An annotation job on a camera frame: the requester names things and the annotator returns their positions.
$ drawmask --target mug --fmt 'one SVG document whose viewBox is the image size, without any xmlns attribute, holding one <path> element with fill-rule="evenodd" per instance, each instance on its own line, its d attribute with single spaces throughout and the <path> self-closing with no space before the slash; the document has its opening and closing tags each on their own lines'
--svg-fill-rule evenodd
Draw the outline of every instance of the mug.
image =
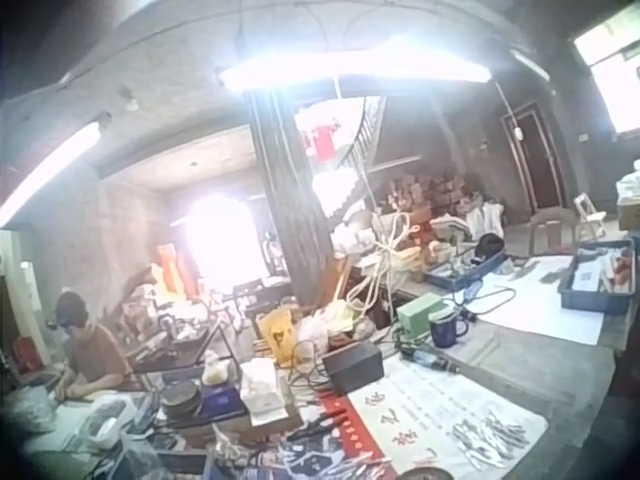
<svg viewBox="0 0 640 480">
<path fill-rule="evenodd" d="M 463 328 L 458 331 L 458 324 Z M 469 324 L 460 315 L 453 314 L 441 320 L 429 321 L 433 344 L 438 348 L 450 348 L 456 344 L 456 340 L 467 334 Z"/>
</svg>

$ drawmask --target pillar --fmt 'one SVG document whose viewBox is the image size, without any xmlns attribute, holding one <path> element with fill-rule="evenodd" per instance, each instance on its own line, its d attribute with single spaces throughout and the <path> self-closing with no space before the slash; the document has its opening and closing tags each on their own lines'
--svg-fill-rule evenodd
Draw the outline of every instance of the pillar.
<svg viewBox="0 0 640 480">
<path fill-rule="evenodd" d="M 293 291 L 301 305 L 313 305 L 324 267 L 333 254 L 327 219 L 313 192 L 313 173 L 283 91 L 245 94 L 251 135 L 274 226 Z"/>
</svg>

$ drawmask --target doorway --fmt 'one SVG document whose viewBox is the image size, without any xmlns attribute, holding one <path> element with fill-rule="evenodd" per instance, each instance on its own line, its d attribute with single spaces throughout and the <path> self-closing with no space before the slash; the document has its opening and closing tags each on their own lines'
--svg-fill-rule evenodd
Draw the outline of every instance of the doorway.
<svg viewBox="0 0 640 480">
<path fill-rule="evenodd" d="M 502 117 L 502 123 L 531 213 L 542 208 L 566 206 L 557 155 L 538 105 L 526 105 L 516 110 L 513 116 Z M 522 140 L 516 138 L 516 126 L 522 130 Z"/>
</svg>

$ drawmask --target white cloth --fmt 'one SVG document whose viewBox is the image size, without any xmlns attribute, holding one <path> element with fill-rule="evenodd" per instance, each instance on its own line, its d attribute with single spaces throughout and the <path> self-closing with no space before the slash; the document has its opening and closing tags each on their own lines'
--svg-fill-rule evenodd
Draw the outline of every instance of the white cloth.
<svg viewBox="0 0 640 480">
<path fill-rule="evenodd" d="M 502 229 L 502 211 L 504 207 L 497 203 L 485 203 L 467 213 L 467 224 L 473 240 L 479 240 L 482 235 L 495 233 L 504 238 Z"/>
</svg>

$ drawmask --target white chair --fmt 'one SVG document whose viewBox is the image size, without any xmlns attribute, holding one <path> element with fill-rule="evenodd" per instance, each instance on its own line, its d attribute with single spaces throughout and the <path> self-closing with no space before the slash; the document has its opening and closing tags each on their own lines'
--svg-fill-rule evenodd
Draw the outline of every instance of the white chair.
<svg viewBox="0 0 640 480">
<path fill-rule="evenodd" d="M 573 203 L 575 203 L 578 214 L 580 215 L 579 237 L 582 238 L 585 227 L 589 229 L 593 240 L 604 237 L 606 232 L 603 221 L 604 217 L 607 216 L 607 212 L 597 211 L 586 193 L 578 195 Z"/>
</svg>

